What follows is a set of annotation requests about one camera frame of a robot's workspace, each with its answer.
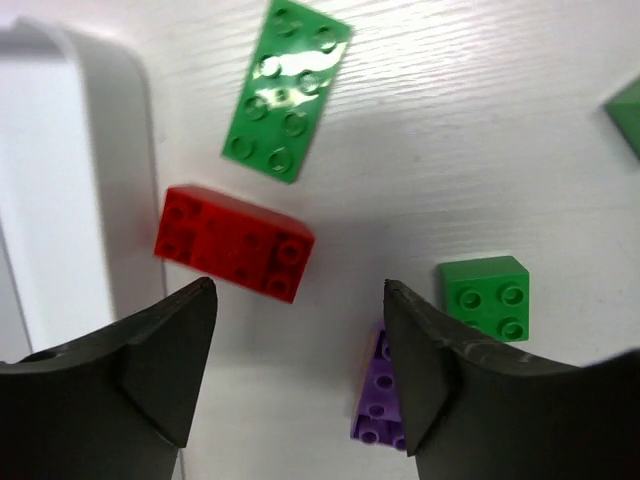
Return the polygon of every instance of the purple lego brick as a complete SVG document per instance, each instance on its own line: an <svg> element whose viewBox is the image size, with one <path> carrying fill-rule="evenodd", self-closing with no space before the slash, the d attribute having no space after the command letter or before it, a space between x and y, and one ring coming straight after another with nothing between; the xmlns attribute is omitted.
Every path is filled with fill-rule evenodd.
<svg viewBox="0 0 640 480"><path fill-rule="evenodd" d="M351 426L351 438L405 450L391 354L384 327L374 332Z"/></svg>

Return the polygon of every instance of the green 2x2 lego brick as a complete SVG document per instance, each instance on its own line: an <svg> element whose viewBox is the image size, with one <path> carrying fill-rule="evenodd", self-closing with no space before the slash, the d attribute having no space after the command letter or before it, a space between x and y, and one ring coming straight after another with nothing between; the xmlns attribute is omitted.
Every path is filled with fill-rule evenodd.
<svg viewBox="0 0 640 480"><path fill-rule="evenodd" d="M343 23L274 0L222 154L294 182L350 35Z"/></svg>
<svg viewBox="0 0 640 480"><path fill-rule="evenodd" d="M609 100L605 110L640 159L640 78Z"/></svg>
<svg viewBox="0 0 640 480"><path fill-rule="evenodd" d="M513 257L439 265L444 309L498 340L529 338L529 272Z"/></svg>

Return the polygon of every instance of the red lego brick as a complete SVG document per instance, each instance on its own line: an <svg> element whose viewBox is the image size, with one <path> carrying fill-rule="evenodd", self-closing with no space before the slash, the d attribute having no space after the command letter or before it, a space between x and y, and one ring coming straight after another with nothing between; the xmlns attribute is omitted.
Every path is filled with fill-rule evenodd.
<svg viewBox="0 0 640 480"><path fill-rule="evenodd" d="M314 241L291 217L183 185L167 190L154 253L291 303Z"/></svg>

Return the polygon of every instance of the white wood grain surface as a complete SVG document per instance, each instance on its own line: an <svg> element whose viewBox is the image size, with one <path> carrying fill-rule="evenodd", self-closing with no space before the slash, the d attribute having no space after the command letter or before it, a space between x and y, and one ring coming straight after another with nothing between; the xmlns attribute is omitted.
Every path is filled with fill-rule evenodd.
<svg viewBox="0 0 640 480"><path fill-rule="evenodd" d="M355 35L287 186L219 155L267 0L0 0L140 56L161 190L197 181L317 234L292 306L219 282L188 480L417 478L348 439L385 277L432 298L439 262L510 253L532 275L522 348L585 364L640 344L640 163L600 109L640 75L640 3L306 3Z"/></svg>

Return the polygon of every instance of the lego brick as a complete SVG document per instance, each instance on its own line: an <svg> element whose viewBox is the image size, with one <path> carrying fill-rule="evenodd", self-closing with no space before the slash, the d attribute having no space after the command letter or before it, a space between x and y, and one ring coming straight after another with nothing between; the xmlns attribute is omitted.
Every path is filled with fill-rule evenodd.
<svg viewBox="0 0 640 480"><path fill-rule="evenodd" d="M222 154L293 183L350 36L341 22L274 0Z"/></svg>
<svg viewBox="0 0 640 480"><path fill-rule="evenodd" d="M609 100L605 110L640 159L640 78Z"/></svg>
<svg viewBox="0 0 640 480"><path fill-rule="evenodd" d="M291 303L314 241L291 217L185 185L167 190L154 253Z"/></svg>
<svg viewBox="0 0 640 480"><path fill-rule="evenodd" d="M504 342L529 338L529 272L515 258L443 263L439 270L448 314Z"/></svg>
<svg viewBox="0 0 640 480"><path fill-rule="evenodd" d="M351 424L351 438L404 451L404 433L391 369L391 353L383 328L379 327L373 332L365 358L360 394Z"/></svg>

